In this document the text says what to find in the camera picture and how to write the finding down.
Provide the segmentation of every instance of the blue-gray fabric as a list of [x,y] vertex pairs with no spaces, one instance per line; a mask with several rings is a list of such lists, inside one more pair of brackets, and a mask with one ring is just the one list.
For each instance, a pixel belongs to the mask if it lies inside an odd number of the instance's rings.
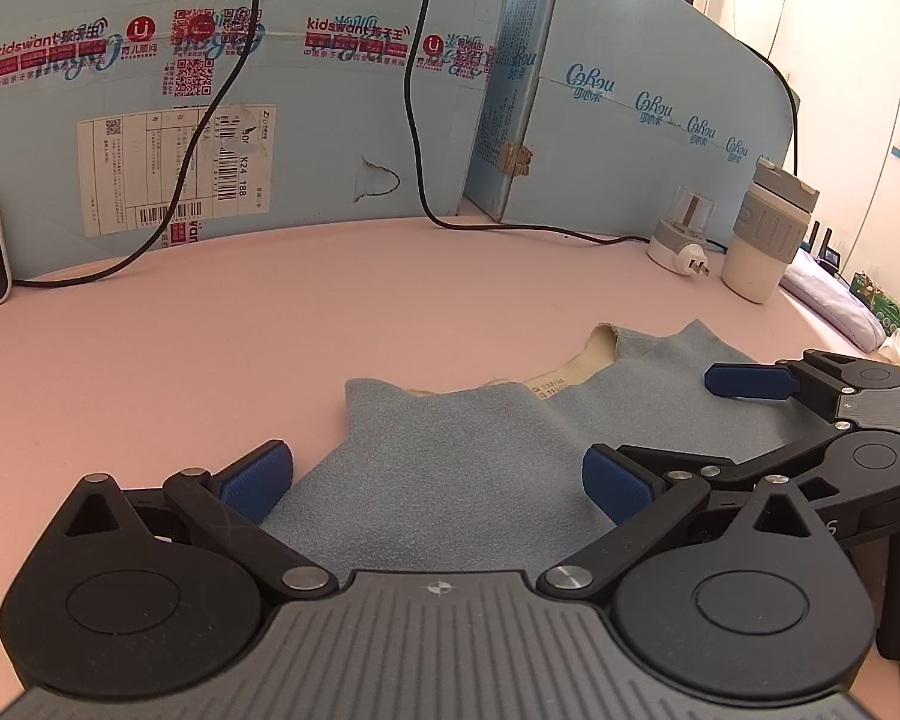
[[721,399],[713,362],[750,362],[693,322],[667,338],[617,329],[616,362],[541,400],[524,384],[415,396],[346,384],[348,438],[263,528],[345,581],[356,568],[522,568],[531,581],[613,527],[583,492],[593,443],[737,463],[821,424],[793,401]]

